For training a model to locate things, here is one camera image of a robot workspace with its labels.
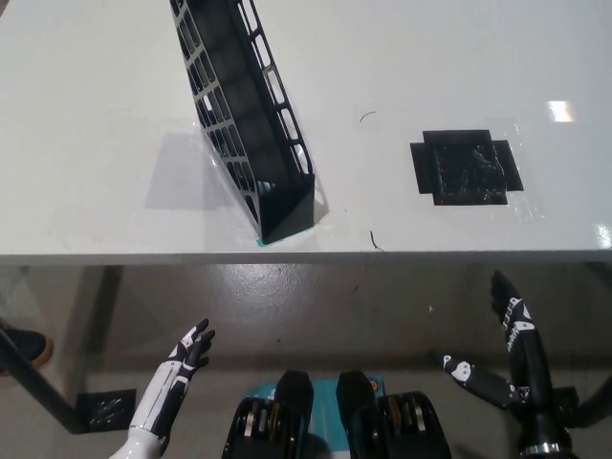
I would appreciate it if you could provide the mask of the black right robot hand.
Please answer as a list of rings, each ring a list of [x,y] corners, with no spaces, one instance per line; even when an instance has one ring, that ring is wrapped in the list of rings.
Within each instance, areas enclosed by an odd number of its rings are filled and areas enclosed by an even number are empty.
[[[500,271],[492,275],[491,306],[504,335],[509,379],[449,352],[433,351],[433,361],[470,394],[518,418],[553,416],[554,389],[540,333],[523,296]]]

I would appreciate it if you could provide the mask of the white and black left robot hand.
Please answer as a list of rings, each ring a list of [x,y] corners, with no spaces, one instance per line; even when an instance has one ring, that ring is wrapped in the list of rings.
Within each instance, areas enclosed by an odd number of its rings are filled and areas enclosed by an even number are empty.
[[[158,439],[169,436],[192,378],[209,362],[206,352],[214,336],[204,318],[176,343],[145,389],[130,429],[145,430]]]

